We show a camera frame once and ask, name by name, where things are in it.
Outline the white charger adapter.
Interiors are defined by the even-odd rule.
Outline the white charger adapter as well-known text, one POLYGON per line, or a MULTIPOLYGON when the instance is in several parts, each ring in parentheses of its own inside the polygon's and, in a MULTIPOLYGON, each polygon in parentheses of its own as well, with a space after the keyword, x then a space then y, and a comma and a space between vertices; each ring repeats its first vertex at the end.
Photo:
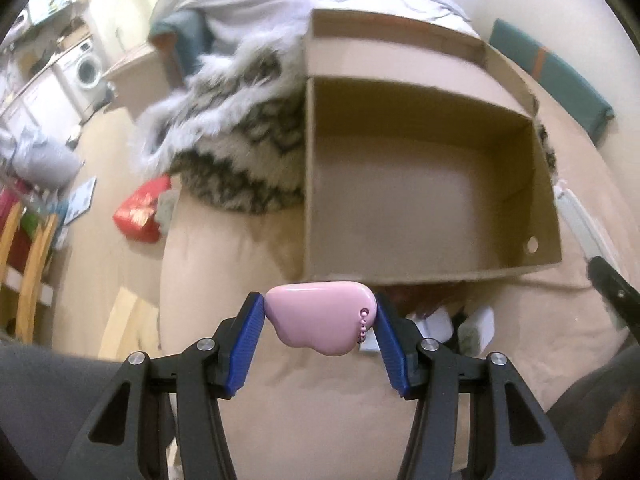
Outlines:
POLYGON ((494 309, 484 306, 475 310, 457 330, 462 356, 480 356, 495 337, 494 309))

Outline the pink heart-shaped case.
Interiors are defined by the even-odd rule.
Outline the pink heart-shaped case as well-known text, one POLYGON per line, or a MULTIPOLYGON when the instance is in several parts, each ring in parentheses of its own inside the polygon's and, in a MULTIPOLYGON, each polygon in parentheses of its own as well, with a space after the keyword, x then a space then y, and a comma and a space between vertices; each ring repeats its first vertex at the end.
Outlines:
POLYGON ((354 350, 373 326, 378 303, 357 282, 298 283, 265 294, 265 314, 280 341, 324 356, 354 350))

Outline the white remote control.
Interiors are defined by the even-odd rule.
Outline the white remote control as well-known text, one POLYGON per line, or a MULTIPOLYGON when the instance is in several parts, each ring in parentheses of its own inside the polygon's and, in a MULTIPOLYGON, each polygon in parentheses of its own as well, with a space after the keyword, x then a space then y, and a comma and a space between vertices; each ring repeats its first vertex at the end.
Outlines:
POLYGON ((553 193, 556 209, 576 237, 585 259, 601 257, 612 262, 608 243, 573 191, 558 183, 553 185, 553 193))

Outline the dark grey trouser leg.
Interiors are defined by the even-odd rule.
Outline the dark grey trouser leg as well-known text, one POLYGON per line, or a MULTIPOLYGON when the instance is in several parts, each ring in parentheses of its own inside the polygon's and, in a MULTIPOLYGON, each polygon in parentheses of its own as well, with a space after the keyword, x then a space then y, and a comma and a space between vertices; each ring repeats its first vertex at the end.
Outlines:
POLYGON ((1 477, 54 479, 120 364, 26 344, 1 348, 1 477))

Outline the red gift box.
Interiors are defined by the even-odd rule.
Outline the red gift box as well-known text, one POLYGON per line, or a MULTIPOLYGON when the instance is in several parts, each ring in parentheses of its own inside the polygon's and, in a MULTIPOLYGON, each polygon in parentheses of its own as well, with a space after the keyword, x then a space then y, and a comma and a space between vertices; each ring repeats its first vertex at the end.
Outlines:
POLYGON ((160 225, 155 221, 158 199, 170 190, 170 177, 166 174, 143 183, 114 212, 116 228, 127 240, 157 243, 160 240, 160 225))

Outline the teal cushion with orange stripe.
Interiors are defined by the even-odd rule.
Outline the teal cushion with orange stripe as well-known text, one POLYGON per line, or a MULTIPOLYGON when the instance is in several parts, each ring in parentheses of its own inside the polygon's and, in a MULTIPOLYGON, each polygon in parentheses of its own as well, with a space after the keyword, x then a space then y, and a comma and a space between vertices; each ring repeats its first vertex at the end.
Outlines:
POLYGON ((585 130, 594 145, 615 117, 612 105, 573 66, 512 24, 497 18, 489 43, 525 70, 585 130))

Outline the wooden chair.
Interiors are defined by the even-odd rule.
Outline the wooden chair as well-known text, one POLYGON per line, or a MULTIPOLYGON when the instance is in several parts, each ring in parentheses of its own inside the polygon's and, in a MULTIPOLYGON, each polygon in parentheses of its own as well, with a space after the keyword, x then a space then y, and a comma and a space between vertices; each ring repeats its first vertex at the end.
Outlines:
POLYGON ((1 233, 1 286, 17 292, 14 338, 22 344, 32 344, 37 308, 53 304, 54 289, 43 281, 43 272, 58 226, 58 216, 50 214, 43 224, 37 224, 25 269, 18 272, 9 265, 9 254, 24 212, 23 204, 13 204, 1 233))

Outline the blue white booklet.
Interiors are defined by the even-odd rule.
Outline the blue white booklet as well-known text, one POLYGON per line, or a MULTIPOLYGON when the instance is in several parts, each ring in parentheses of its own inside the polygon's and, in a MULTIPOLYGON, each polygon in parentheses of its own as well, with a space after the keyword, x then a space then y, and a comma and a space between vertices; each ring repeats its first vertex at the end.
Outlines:
POLYGON ((96 177, 88 179, 70 194, 64 226, 68 226, 90 209, 97 180, 96 177))

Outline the open cardboard box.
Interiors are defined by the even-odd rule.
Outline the open cardboard box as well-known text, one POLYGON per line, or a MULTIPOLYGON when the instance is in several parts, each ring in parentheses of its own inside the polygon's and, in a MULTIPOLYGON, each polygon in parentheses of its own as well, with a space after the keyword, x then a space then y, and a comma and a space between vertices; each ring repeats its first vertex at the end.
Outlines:
POLYGON ((317 10, 305 41, 305 274, 491 280, 562 259, 538 100, 483 40, 317 10))

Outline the grey stuffed bag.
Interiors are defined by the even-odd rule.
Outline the grey stuffed bag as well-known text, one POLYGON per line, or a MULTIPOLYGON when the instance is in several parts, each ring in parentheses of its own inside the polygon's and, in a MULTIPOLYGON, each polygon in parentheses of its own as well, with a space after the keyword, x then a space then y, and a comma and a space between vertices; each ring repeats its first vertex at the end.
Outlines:
POLYGON ((83 163, 58 139, 32 130, 21 134, 11 159, 13 170, 22 180, 49 191, 70 184, 83 163))

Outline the fluffy black-white patterned blanket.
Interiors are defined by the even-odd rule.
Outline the fluffy black-white patterned blanket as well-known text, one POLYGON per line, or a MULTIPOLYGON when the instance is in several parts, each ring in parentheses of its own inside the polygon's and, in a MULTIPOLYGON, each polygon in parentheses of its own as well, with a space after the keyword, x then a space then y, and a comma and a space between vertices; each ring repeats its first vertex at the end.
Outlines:
POLYGON ((204 55, 183 89, 150 105, 130 139, 131 166, 177 176, 209 206, 268 214, 305 199, 306 67, 302 35, 244 38, 204 55))

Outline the white washing machine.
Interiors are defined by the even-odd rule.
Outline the white washing machine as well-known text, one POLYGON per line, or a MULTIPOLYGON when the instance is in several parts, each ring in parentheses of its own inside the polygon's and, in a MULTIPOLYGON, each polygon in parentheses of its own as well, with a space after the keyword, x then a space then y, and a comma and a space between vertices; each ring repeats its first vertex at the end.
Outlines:
POLYGON ((92 37, 62 53, 53 68, 80 116, 90 117, 106 99, 107 92, 103 63, 92 37))

